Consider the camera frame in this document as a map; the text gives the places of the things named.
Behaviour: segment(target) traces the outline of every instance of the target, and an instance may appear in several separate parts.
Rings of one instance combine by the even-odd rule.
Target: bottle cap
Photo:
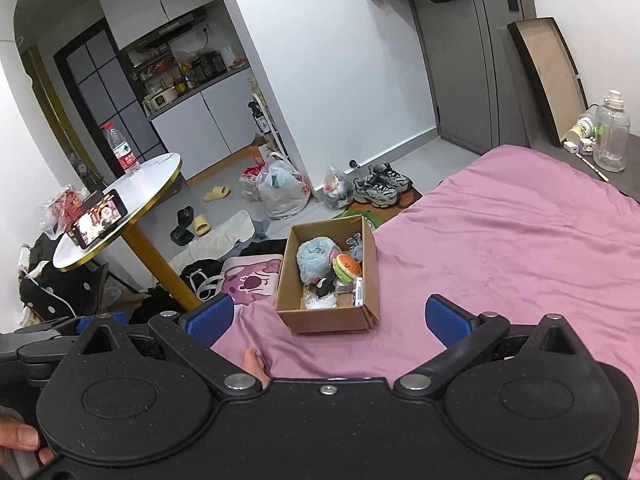
[[[609,95],[605,97],[605,104],[612,110],[624,111],[625,101],[622,98],[622,92],[609,90]]]

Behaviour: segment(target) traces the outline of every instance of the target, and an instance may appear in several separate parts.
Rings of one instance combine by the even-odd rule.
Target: rice cooker
[[[157,112],[160,108],[164,108],[169,103],[175,101],[178,98],[178,92],[174,87],[162,90],[152,96],[145,98],[146,105],[152,112]]]

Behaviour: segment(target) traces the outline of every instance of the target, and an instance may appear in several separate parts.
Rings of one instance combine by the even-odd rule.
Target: sneaker
[[[353,199],[361,204],[371,203],[384,209],[396,205],[400,200],[400,192],[376,174],[356,178],[353,183]]]
[[[379,175],[383,180],[386,180],[392,187],[396,188],[400,193],[404,193],[409,189],[413,183],[411,179],[398,173],[391,167],[388,162],[383,162],[382,166],[369,166],[369,172],[371,174]]]

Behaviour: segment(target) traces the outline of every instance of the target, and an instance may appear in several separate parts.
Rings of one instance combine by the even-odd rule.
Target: green mat
[[[356,215],[364,216],[365,220],[367,221],[367,224],[369,224],[369,229],[371,229],[372,231],[375,231],[378,227],[380,227],[384,223],[382,219],[379,216],[375,215],[374,213],[370,213],[369,211],[362,211],[358,209],[347,209],[347,211],[343,211],[339,215],[334,216],[334,218],[345,218],[346,216],[356,216]]]

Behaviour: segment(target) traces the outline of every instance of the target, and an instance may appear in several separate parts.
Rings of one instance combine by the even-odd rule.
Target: human hand
[[[36,451],[40,447],[38,431],[10,416],[0,416],[0,446],[18,451]],[[38,453],[40,461],[47,465],[54,458],[50,447]]]

